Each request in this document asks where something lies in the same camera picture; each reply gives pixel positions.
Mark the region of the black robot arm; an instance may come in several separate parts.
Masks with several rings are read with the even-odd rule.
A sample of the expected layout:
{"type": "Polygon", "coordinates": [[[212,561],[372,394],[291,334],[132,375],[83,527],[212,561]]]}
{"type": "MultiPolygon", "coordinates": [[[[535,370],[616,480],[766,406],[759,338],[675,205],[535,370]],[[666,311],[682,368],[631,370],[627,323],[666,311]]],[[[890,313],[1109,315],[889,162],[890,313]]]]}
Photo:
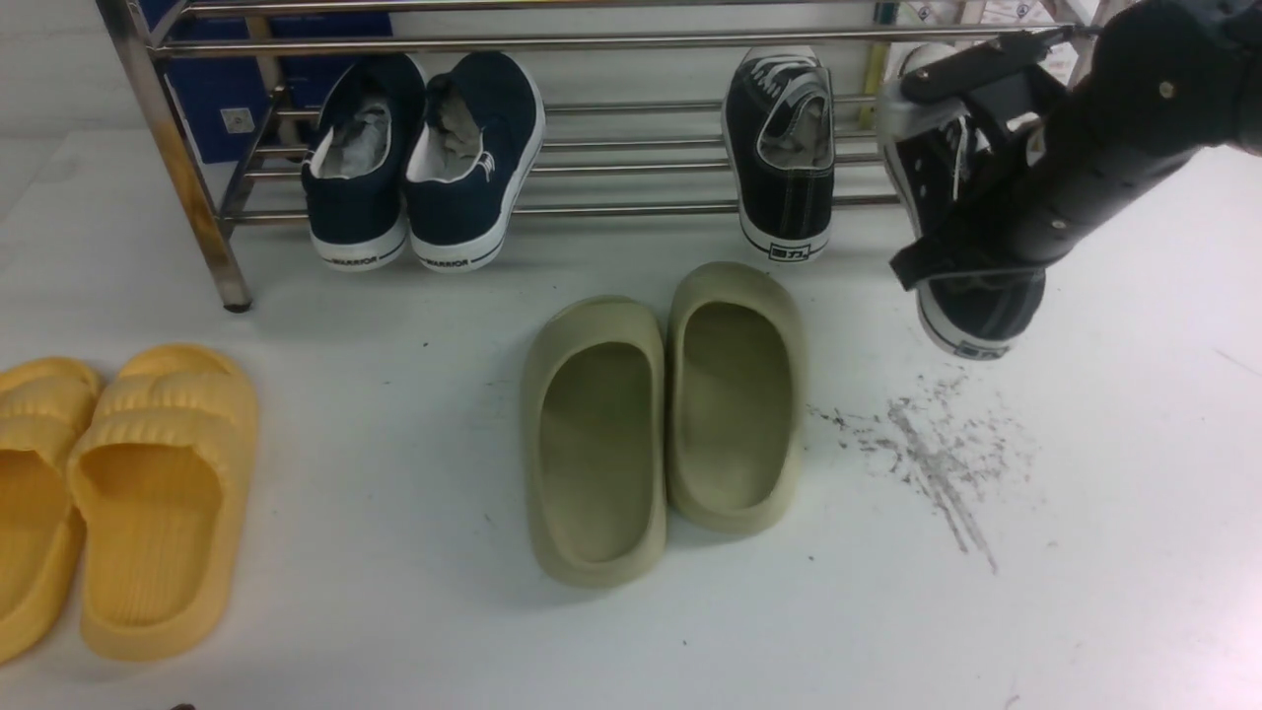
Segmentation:
{"type": "Polygon", "coordinates": [[[1141,1],[1095,32],[1074,87],[1018,32],[880,90],[877,135],[916,240],[905,289],[1049,269],[1199,150],[1259,153],[1259,4],[1141,1]]]}

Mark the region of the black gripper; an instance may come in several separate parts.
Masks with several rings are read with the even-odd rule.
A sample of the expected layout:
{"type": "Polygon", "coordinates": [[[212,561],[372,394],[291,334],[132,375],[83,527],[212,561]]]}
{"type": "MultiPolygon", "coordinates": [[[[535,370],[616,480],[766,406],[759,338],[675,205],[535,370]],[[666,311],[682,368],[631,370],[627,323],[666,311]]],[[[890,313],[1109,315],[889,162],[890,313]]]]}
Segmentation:
{"type": "MultiPolygon", "coordinates": [[[[1016,126],[955,214],[986,256],[1042,271],[1205,148],[1243,145],[1243,5],[1140,1],[1095,33],[1092,66],[1016,126]]],[[[891,261],[905,289],[911,243],[891,261]]]]}

